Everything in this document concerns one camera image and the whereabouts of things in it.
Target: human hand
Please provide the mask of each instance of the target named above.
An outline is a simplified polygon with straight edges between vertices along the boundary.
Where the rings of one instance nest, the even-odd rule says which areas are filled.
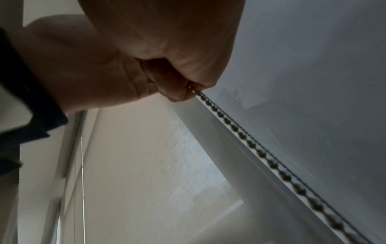
[[[105,41],[84,15],[42,18],[9,38],[65,113],[157,92],[138,61]]]
[[[244,0],[79,0],[99,33],[137,58],[161,94],[194,97],[228,64]]]

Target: person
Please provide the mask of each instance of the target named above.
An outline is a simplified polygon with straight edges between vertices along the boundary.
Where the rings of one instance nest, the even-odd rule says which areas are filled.
[[[0,151],[48,137],[65,114],[172,102],[213,87],[233,48],[244,0],[79,0],[85,15],[0,31]],[[0,176],[14,168],[0,162]]]

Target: palm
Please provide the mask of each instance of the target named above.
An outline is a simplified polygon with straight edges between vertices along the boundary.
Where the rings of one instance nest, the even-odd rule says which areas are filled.
[[[43,42],[40,52],[50,56],[38,78],[78,93],[85,108],[118,105],[157,92],[139,63],[107,43],[84,16],[48,17],[28,29]]]

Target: vertical light strip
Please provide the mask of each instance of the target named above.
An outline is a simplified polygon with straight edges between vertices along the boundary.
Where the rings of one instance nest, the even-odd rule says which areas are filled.
[[[86,231],[85,231],[85,227],[84,227],[84,182],[83,182],[83,140],[82,140],[82,137],[80,137],[80,152],[81,152],[81,156],[82,156],[80,169],[82,170],[83,244],[86,244]]]

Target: sleeve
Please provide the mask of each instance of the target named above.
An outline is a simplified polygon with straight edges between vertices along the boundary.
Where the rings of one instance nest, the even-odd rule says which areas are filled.
[[[0,29],[0,152],[49,137],[68,120]],[[2,160],[0,159],[0,176]]]

